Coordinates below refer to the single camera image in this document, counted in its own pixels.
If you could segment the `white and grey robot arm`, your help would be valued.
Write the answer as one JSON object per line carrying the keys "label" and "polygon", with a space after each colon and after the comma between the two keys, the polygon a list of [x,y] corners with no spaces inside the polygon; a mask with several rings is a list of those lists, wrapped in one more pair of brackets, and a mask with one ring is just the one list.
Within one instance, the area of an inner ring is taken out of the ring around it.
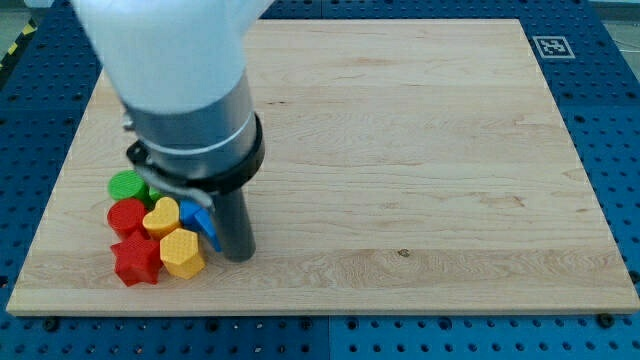
{"label": "white and grey robot arm", "polygon": [[73,0],[150,185],[211,207],[261,162],[243,38],[273,0]]}

